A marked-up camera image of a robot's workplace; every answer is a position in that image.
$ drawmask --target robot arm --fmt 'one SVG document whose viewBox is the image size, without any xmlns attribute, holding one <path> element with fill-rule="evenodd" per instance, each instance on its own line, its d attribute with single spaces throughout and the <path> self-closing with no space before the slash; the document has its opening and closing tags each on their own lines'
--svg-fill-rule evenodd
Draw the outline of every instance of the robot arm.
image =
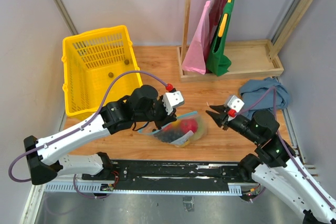
<svg viewBox="0 0 336 224">
<path fill-rule="evenodd" d="M 175 89 L 158 98 L 155 88 L 143 85 L 131 95 L 107 103 L 98 115 L 92 115 L 62 132 L 40 139 L 27 137 L 24 139 L 26 151 L 40 147 L 27 155 L 32 184 L 41 185 L 67 174 L 89 174 L 101 179 L 108 177 L 112 164 L 106 153 L 91 156 L 73 156 L 67 153 L 95 139 L 130 129 L 136 122 L 155 122 L 160 129 L 176 120 L 176 108 L 183 104 L 182 94 Z M 63 137 L 61 141 L 48 144 L 59 137 Z"/>
<path fill-rule="evenodd" d="M 239 162 L 243 177 L 272 191 L 303 223 L 336 223 L 336 200 L 306 172 L 294 150 L 277 134 L 279 123 L 272 113 L 257 111 L 249 120 L 238 113 L 243 105 L 234 95 L 224 105 L 211 106 L 218 113 L 207 111 L 223 130 L 231 128 L 257 146 L 258 157 L 249 154 Z"/>
</svg>

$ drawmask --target yellow bag handle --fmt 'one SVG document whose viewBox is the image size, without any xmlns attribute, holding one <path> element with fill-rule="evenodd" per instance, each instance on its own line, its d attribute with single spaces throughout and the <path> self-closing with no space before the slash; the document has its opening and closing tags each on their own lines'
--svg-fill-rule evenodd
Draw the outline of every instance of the yellow bag handle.
<svg viewBox="0 0 336 224">
<path fill-rule="evenodd" d="M 227 21 L 227 13 L 224 14 L 222 23 L 221 23 L 221 25 L 219 26 L 219 31 L 218 31 L 218 36 L 219 36 L 219 38 L 221 38 L 221 37 L 223 36 L 224 29 L 225 29 L 225 26 L 226 26 L 226 21 Z"/>
</svg>

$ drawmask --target transparent plastic bag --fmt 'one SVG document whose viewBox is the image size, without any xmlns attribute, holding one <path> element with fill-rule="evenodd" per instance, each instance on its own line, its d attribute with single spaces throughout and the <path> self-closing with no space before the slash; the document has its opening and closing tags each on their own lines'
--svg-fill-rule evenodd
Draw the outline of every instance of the transparent plastic bag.
<svg viewBox="0 0 336 224">
<path fill-rule="evenodd" d="M 154 128 L 153 123 L 138 132 L 178 147 L 186 146 L 191 141 L 206 135 L 206 124 L 197 111 L 178 116 L 175 122 L 165 125 L 160 130 L 154 130 Z"/>
</svg>

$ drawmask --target gray floor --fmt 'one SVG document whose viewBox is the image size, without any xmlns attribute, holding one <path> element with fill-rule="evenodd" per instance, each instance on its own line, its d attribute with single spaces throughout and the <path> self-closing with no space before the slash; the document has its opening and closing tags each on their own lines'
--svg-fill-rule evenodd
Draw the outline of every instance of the gray floor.
<svg viewBox="0 0 336 224">
<path fill-rule="evenodd" d="M 66 215 L 52 215 L 41 205 L 35 224 L 301 224 L 302 220 L 271 192 L 255 203 L 237 196 L 195 196 L 194 212 L 186 212 L 180 195 L 113 194 L 107 199 L 85 199 L 75 193 L 45 193 L 47 207 Z"/>
</svg>

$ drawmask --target wooden frame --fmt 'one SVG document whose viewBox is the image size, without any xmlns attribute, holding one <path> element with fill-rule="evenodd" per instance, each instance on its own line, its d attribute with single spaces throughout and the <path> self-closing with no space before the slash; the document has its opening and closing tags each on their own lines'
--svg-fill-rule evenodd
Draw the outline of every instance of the wooden frame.
<svg viewBox="0 0 336 224">
<path fill-rule="evenodd" d="M 279 76 L 284 71 L 278 52 L 286 43 L 313 0 L 300 0 L 274 45 L 270 40 L 227 42 L 225 55 L 232 61 L 229 72 L 217 77 L 214 74 L 199 74 L 182 70 L 187 51 L 187 34 L 191 0 L 185 2 L 182 45 L 177 48 L 177 60 L 181 82 L 215 81 L 223 79 L 260 78 Z"/>
</svg>

